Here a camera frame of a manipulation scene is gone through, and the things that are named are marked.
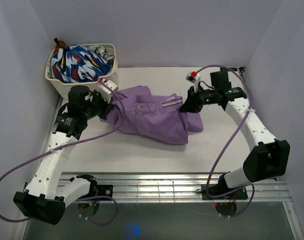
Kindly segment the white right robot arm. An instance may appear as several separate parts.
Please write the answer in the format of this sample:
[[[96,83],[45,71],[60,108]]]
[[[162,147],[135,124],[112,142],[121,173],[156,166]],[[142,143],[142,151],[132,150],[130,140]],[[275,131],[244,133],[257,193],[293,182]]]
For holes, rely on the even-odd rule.
[[[210,74],[211,86],[201,86],[198,71],[191,71],[186,79],[193,83],[187,92],[187,99],[179,109],[182,113],[198,113],[205,105],[218,105],[237,124],[248,144],[250,153],[242,166],[224,173],[215,185],[206,184],[202,191],[208,199],[228,199],[243,187],[285,174],[290,145],[279,140],[261,122],[252,109],[248,98],[249,91],[233,87],[228,71],[221,70]]]

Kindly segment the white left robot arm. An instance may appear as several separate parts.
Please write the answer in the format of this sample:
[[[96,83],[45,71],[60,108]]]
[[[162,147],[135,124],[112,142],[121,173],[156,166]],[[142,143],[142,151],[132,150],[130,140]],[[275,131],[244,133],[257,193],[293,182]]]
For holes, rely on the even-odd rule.
[[[14,195],[14,203],[24,216],[56,225],[63,217],[66,207],[84,197],[92,200],[97,196],[96,179],[80,174],[61,189],[58,183],[63,168],[88,120],[105,119],[112,104],[113,90],[100,85],[91,91],[87,86],[77,85],[70,89],[68,102],[59,110],[52,129],[48,155],[44,156],[34,177],[23,191]]]

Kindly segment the purple trousers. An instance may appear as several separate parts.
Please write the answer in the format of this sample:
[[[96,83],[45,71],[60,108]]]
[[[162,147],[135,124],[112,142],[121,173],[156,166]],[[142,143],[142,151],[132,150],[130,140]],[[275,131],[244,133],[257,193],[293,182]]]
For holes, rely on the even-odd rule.
[[[188,144],[190,132],[203,131],[199,113],[180,112],[183,105],[181,96],[153,95],[147,86],[135,86],[116,92],[115,105],[104,123],[116,125],[122,120],[122,107],[125,107],[125,120],[119,130],[125,134],[140,135],[170,145]]]

